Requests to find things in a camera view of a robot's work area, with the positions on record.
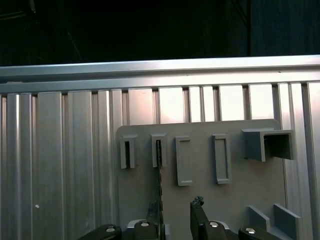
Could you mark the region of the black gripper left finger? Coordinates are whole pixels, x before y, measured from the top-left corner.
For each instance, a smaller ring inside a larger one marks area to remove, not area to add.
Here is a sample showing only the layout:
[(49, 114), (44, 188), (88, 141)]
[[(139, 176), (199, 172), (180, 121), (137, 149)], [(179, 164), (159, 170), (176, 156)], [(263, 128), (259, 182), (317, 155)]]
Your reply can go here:
[(151, 201), (147, 208), (146, 219), (136, 219), (122, 230), (115, 224), (104, 224), (81, 236), (80, 240), (158, 240), (159, 203)]

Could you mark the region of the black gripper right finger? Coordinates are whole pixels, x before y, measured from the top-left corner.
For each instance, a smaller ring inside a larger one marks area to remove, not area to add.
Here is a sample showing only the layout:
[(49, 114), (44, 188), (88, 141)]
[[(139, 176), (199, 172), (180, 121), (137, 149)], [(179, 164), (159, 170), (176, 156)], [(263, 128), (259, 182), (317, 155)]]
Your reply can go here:
[(244, 226), (235, 233), (222, 222), (209, 220), (203, 210), (204, 198), (190, 203), (190, 231), (194, 240), (278, 240), (279, 237), (259, 227)]

